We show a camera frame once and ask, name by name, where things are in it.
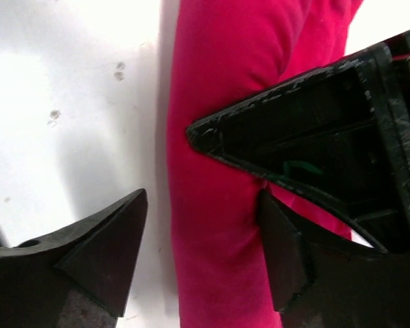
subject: white surface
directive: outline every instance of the white surface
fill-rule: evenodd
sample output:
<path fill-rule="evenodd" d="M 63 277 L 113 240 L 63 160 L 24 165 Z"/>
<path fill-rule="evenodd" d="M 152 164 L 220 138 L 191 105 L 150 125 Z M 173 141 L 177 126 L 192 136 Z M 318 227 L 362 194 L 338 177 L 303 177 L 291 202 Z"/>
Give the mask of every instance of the white surface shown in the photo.
<path fill-rule="evenodd" d="M 177 7 L 0 0 L 1 229 L 17 245 L 146 188 L 124 328 L 179 327 L 164 157 Z M 348 51 L 406 29 L 410 0 L 367 0 Z"/>

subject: black plastic part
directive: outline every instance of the black plastic part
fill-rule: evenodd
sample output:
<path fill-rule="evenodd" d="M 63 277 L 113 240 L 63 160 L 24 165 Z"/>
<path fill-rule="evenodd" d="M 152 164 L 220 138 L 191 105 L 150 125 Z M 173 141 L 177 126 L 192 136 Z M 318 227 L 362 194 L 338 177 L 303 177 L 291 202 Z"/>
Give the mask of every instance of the black plastic part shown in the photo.
<path fill-rule="evenodd" d="M 198 120 L 187 135 L 379 251 L 410 251 L 410 31 Z"/>
<path fill-rule="evenodd" d="M 410 328 L 410 253 L 348 241 L 266 191 L 258 224 L 284 328 Z"/>
<path fill-rule="evenodd" d="M 144 230 L 138 190 L 15 248 L 0 248 L 0 328 L 114 328 L 123 316 Z"/>

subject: red cloth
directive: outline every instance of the red cloth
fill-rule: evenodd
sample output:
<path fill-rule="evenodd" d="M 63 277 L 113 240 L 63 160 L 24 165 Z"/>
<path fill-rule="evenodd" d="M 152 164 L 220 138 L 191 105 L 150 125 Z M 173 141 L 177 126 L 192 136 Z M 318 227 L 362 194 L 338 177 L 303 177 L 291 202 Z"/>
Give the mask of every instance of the red cloth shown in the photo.
<path fill-rule="evenodd" d="M 276 328 L 254 223 L 266 184 L 193 151 L 190 123 L 339 59 L 361 0 L 181 0 L 167 122 L 172 245 L 182 328 Z M 298 213 L 349 237 L 315 205 L 269 185 Z"/>

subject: folded cloth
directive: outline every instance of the folded cloth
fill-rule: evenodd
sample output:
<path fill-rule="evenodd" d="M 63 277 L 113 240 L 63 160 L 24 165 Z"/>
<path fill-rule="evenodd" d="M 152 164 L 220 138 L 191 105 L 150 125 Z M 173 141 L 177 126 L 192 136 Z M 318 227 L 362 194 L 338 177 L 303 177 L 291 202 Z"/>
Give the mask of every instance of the folded cloth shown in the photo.
<path fill-rule="evenodd" d="M 268 188 L 299 214 L 350 237 L 319 207 L 195 152 L 198 118 L 344 54 L 361 0 L 181 0 L 167 119 L 172 245 L 182 328 L 278 328 L 258 228 Z"/>

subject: red towel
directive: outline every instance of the red towel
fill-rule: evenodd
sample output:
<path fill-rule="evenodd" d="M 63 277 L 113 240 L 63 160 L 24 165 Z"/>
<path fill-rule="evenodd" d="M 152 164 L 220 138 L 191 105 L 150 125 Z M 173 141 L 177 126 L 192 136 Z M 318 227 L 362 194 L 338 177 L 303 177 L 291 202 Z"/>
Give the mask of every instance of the red towel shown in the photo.
<path fill-rule="evenodd" d="M 267 184 L 193 151 L 185 130 L 295 74 L 343 56 L 361 0 L 181 0 L 167 125 L 172 244 L 182 328 L 276 328 L 256 196 Z M 337 219 L 276 197 L 342 236 Z"/>

